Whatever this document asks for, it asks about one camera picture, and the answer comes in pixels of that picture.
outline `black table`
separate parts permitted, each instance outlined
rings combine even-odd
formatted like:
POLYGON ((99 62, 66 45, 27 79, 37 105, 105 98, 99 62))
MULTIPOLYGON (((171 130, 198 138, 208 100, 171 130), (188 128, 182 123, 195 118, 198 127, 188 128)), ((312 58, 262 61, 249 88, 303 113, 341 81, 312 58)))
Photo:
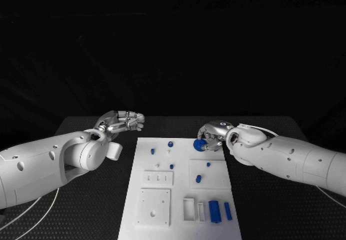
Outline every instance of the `black table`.
MULTIPOLYGON (((56 135, 93 127, 97 116, 67 117, 56 135)), ((195 138, 198 128, 211 120, 249 124, 278 135, 306 140, 286 116, 146 116, 141 132, 119 133, 118 161, 105 159, 94 171, 60 188, 53 208, 27 240, 113 240, 118 238, 136 137, 195 138)), ((346 239, 346 209, 314 186, 280 179, 253 166, 241 165, 223 145, 231 195, 243 240, 346 239)), ((15 239, 41 218, 56 191, 41 197, 25 215, 0 232, 0 239, 15 239)), ((346 205, 346 198, 328 194, 346 205)), ((30 203, 9 207, 5 224, 30 203)))

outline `cable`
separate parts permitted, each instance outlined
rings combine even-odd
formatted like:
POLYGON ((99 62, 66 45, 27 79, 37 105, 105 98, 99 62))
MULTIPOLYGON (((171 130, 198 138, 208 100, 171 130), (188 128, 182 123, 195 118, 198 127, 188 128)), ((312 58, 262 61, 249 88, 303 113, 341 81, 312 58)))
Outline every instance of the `cable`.
POLYGON ((30 207, 22 211, 22 213, 0 228, 0 231, 18 220, 18 218, 25 214, 25 212, 30 210, 30 208, 34 206, 40 199, 41 198, 38 197, 34 203, 30 205, 30 207))
POLYGON ((267 130, 267 129, 262 128, 262 127, 250 126, 250 125, 246 125, 246 124, 239 124, 239 125, 241 125, 243 127, 247 126, 247 127, 250 127, 250 128, 260 129, 260 130, 263 130, 265 132, 270 133, 275 137, 278 137, 278 135, 276 135, 270 130, 267 130))
POLYGON ((53 207, 53 205, 54 205, 54 202, 56 202, 57 192, 58 192, 58 188, 56 189, 56 194, 54 194, 54 198, 53 198, 53 201, 51 201, 51 205, 50 205, 45 213, 44 213, 41 219, 37 221, 37 223, 32 225, 32 227, 25 231, 25 233, 24 233, 18 238, 15 238, 15 240, 18 240, 18 239, 34 229, 34 227, 35 227, 35 226, 38 225, 38 223, 41 222, 44 216, 48 214, 48 211, 50 211, 50 209, 51 209, 51 207, 53 207))
POLYGON ((340 205, 340 206, 342 206, 344 208, 346 208, 346 206, 340 203, 340 202, 337 202, 329 196, 328 196, 328 194, 319 189, 319 187, 318 186, 315 186, 316 188, 318 188, 318 190, 325 194, 325 196, 340 205))

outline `black background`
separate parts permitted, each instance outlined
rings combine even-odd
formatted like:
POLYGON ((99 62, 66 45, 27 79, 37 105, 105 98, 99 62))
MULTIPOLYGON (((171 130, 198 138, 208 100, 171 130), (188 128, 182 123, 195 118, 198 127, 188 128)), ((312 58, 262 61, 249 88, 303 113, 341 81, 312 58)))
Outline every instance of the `black background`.
POLYGON ((51 136, 66 116, 129 110, 291 116, 342 151, 344 11, 308 0, 2 7, 0 148, 51 136))

